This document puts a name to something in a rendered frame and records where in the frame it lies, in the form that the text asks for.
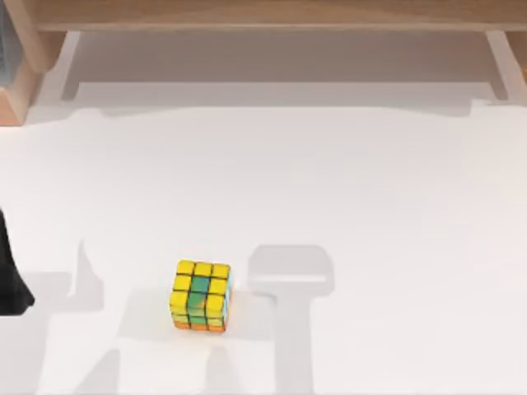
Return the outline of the yellow and green puzzle cube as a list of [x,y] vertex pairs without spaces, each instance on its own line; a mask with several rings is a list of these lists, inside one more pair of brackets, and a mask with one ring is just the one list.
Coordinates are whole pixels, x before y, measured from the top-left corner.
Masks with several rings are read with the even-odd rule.
[[169,300],[175,327],[224,333],[230,312],[231,289],[229,265],[179,261]]

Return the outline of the pale wooden shelf unit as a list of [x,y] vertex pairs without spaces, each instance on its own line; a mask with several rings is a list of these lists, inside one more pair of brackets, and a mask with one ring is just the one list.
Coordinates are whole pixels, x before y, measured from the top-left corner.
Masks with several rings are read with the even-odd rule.
[[0,0],[0,125],[21,126],[68,34],[63,100],[126,107],[527,107],[527,0]]

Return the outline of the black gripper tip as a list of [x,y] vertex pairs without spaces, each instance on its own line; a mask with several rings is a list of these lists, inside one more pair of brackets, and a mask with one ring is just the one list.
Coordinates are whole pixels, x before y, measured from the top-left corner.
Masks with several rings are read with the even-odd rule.
[[35,297],[13,259],[5,217],[0,209],[0,316],[22,315],[34,303]]

